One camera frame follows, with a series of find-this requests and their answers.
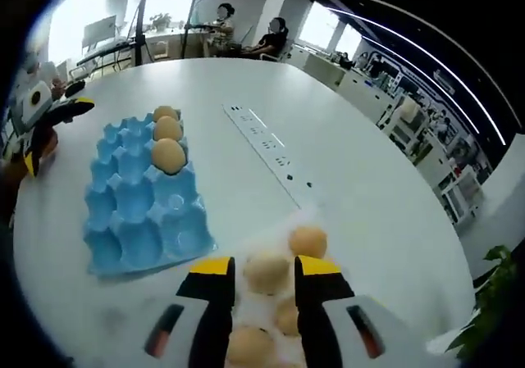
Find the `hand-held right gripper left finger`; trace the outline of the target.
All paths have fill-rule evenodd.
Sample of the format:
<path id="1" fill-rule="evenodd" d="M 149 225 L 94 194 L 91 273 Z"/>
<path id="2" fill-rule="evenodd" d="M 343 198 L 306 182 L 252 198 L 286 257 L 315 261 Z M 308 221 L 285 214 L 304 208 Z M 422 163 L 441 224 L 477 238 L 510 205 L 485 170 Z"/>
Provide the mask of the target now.
<path id="1" fill-rule="evenodd" d="M 235 258 L 195 262 L 144 344 L 170 367 L 223 367 L 233 327 Z"/>

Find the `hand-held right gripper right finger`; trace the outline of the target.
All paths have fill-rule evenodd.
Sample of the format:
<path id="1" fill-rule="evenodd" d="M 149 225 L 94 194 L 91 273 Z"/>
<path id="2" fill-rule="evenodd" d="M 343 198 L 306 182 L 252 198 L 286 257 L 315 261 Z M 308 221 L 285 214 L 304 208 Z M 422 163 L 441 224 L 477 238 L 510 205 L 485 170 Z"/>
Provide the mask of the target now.
<path id="1" fill-rule="evenodd" d="M 374 299 L 356 295 L 330 261 L 294 259 L 298 328 L 308 367 L 405 367 L 406 328 Z"/>

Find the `person's left hand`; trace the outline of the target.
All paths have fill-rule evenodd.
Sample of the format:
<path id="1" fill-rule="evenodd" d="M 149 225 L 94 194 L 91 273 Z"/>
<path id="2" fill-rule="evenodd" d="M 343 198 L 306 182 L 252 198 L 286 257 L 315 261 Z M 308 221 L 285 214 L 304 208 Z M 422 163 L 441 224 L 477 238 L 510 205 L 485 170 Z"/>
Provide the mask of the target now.
<path id="1" fill-rule="evenodd" d="M 47 157 L 56 149 L 58 144 L 57 132 L 53 129 L 49 134 L 47 144 L 44 146 L 42 151 L 42 157 Z"/>

